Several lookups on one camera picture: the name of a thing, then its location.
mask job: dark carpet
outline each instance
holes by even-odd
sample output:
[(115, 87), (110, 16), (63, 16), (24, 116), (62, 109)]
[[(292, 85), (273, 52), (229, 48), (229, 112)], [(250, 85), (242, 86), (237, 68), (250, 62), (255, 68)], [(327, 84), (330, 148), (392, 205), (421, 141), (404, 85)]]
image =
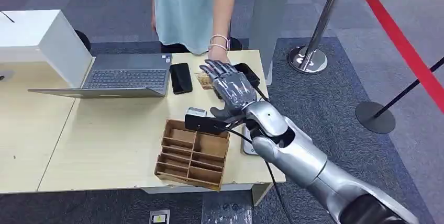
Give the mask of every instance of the dark carpet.
[[(278, 40), (269, 87), (272, 103), (310, 135), (330, 160), (385, 190), (421, 223), (434, 223), (389, 137), (371, 133), (357, 122), (354, 108), (368, 96), (337, 38), (321, 42), (320, 48), (329, 56), (323, 73), (302, 75), (288, 66), (289, 50), (307, 43), (308, 38)], [(94, 43), (91, 53), (159, 51), (156, 42), (126, 42)], [(332, 223), (311, 195), (294, 183), (280, 184), (280, 189), (295, 223)], [(250, 209), (248, 192), (239, 192), (242, 200), (230, 192), (208, 194), (149, 195), (128, 189), (0, 195), (0, 223), (149, 223), (150, 211), (165, 208), (171, 210), (171, 223), (201, 223), (201, 216), (205, 223), (245, 223), (227, 214)], [(274, 190), (253, 209), (252, 219), (255, 224), (287, 223)]]
[[(355, 107), (369, 99), (338, 39), (323, 38), (319, 48), (327, 54), (328, 66), (320, 74), (300, 74), (288, 65), (286, 54), (308, 41), (277, 41), (273, 83), (268, 87), (271, 102), (311, 136), (331, 161), (386, 191), (410, 209), (420, 223), (434, 223), (388, 135), (369, 132), (356, 120)], [(295, 223), (333, 223), (311, 195), (296, 184), (286, 182), (280, 189)], [(254, 209), (253, 223), (286, 223), (274, 191)]]

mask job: robot finger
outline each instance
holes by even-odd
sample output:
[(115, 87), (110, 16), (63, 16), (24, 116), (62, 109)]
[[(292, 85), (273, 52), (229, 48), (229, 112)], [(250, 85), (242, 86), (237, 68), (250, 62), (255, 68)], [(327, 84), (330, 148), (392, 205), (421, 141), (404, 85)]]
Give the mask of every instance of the robot finger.
[(214, 81), (215, 79), (219, 78), (219, 75), (217, 75), (212, 69), (210, 69), (208, 66), (206, 65), (199, 65), (199, 68), (201, 68), (201, 70), (203, 70), (205, 73), (207, 73), (207, 75), (209, 76), (209, 78)]
[(225, 66), (225, 68), (227, 68), (227, 73), (236, 73), (237, 72), (237, 70), (236, 70), (236, 68), (233, 66), (233, 65), (231, 65), (231, 64), (229, 64), (229, 63), (222, 63), (224, 66)]
[(216, 74), (218, 76), (224, 74), (225, 72), (222, 70), (221, 67), (218, 66), (218, 64), (215, 63), (215, 61), (210, 60), (210, 59), (206, 59), (205, 63), (208, 64), (213, 70), (214, 72), (216, 72)]
[(219, 68), (221, 68), (221, 69), (224, 71), (224, 73), (229, 73), (229, 72), (230, 72), (230, 70), (228, 69), (228, 66), (225, 65), (224, 63), (222, 63), (221, 61), (216, 60), (216, 61), (214, 61), (214, 63), (215, 63), (217, 66), (219, 66)]

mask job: cardboard organizer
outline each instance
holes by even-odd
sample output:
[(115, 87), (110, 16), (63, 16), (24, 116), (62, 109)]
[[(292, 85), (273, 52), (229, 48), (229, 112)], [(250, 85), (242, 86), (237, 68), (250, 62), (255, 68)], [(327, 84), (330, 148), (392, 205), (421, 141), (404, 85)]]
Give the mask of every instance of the cardboard organizer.
[(168, 120), (154, 173), (162, 180), (219, 191), (228, 145), (227, 132), (216, 136), (191, 131), (182, 121)]

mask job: red rope barrier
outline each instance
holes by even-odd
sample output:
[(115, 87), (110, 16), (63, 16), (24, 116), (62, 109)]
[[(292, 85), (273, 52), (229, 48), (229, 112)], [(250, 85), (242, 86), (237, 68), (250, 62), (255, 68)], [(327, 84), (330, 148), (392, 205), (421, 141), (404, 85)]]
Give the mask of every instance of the red rope barrier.
[(409, 68), (422, 83), (427, 93), (435, 101), (436, 105), (444, 113), (444, 88), (442, 88), (441, 84), (435, 76), (433, 76), (432, 72), (404, 36), (382, 3), (379, 0), (366, 1), (388, 37), (390, 37), (401, 56), (407, 62)]

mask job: white box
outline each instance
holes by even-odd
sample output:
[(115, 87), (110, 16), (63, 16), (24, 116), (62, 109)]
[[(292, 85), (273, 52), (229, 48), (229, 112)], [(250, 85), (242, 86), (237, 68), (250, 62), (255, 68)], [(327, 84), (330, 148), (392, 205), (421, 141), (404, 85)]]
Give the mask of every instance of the white box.
[(92, 56), (60, 10), (0, 14), (0, 63), (48, 62), (71, 88), (82, 85)]

